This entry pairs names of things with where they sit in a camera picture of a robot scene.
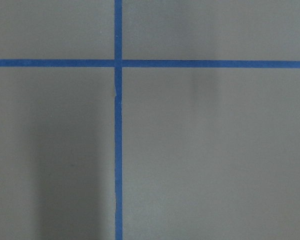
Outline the blue tape strip lengthwise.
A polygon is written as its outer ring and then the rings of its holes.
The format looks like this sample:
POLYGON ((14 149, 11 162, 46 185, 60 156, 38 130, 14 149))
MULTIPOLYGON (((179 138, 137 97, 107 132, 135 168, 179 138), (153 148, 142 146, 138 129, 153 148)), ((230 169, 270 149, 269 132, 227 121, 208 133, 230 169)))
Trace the blue tape strip lengthwise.
POLYGON ((115 143, 115 239, 123 239, 122 177, 122 1, 114 1, 114 143, 115 143))

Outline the blue tape strip crosswise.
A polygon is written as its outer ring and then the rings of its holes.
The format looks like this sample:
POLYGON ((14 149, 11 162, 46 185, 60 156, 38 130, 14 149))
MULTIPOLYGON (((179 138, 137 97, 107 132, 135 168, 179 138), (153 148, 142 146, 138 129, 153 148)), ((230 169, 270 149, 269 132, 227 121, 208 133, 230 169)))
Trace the blue tape strip crosswise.
POLYGON ((300 61, 291 61, 291 60, 0 59, 0 67, 300 69, 300 61))

